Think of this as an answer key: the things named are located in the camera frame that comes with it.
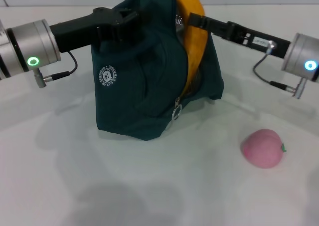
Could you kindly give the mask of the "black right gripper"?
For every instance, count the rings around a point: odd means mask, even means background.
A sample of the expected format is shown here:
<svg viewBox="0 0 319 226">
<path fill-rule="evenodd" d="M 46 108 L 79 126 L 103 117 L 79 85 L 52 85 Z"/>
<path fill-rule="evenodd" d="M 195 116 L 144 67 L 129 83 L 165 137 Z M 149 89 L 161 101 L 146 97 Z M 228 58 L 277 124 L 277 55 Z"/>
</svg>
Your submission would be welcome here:
<svg viewBox="0 0 319 226">
<path fill-rule="evenodd" d="M 267 52 L 271 43 L 275 47 L 271 49 L 270 55 L 282 59 L 291 44 L 288 40 L 255 31 L 231 21 L 225 23 L 195 13 L 190 14 L 188 24 L 219 37 L 225 36 L 225 39 L 230 42 L 264 53 Z"/>
</svg>

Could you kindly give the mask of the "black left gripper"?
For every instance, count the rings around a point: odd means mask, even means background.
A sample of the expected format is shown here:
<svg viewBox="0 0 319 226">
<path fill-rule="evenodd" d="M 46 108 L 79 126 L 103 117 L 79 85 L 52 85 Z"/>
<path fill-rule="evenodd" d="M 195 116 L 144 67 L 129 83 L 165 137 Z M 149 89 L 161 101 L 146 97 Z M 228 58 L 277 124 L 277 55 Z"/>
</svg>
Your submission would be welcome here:
<svg viewBox="0 0 319 226">
<path fill-rule="evenodd" d="M 50 26 L 61 53 L 99 44 L 103 40 L 122 41 L 139 24 L 139 13 L 132 9 L 95 8 L 87 16 Z"/>
</svg>

